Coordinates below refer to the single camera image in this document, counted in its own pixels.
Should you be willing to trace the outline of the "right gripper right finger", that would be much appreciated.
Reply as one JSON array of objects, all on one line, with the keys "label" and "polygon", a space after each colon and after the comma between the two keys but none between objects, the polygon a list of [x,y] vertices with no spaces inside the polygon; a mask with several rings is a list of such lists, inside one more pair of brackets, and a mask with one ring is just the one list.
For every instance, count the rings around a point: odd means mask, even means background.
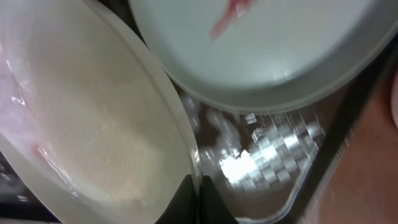
[{"label": "right gripper right finger", "polygon": [[201,224],[238,224],[208,175],[201,181],[199,204]]}]

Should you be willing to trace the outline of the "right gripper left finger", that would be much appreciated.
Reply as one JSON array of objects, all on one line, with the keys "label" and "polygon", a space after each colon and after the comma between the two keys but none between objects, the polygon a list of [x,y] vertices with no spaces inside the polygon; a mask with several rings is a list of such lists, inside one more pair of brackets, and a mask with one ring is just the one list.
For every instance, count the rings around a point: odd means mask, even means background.
[{"label": "right gripper left finger", "polygon": [[155,224],[196,224],[196,199],[192,176],[186,175]]}]

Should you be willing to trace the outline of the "cream plate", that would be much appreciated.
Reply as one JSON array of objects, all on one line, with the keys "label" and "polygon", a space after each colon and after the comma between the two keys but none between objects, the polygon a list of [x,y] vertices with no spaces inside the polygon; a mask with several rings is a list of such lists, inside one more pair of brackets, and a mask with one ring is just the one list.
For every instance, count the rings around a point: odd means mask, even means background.
[{"label": "cream plate", "polygon": [[195,137],[134,31],[97,1],[1,2],[1,152],[62,223],[156,223]]}]

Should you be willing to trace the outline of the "white pinkish plate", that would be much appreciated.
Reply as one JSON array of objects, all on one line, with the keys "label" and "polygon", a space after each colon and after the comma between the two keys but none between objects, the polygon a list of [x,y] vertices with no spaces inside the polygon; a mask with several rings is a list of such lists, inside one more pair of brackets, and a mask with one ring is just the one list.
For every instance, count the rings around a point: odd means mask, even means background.
[{"label": "white pinkish plate", "polygon": [[391,113],[395,126],[398,127],[398,73],[396,72],[391,91]]}]

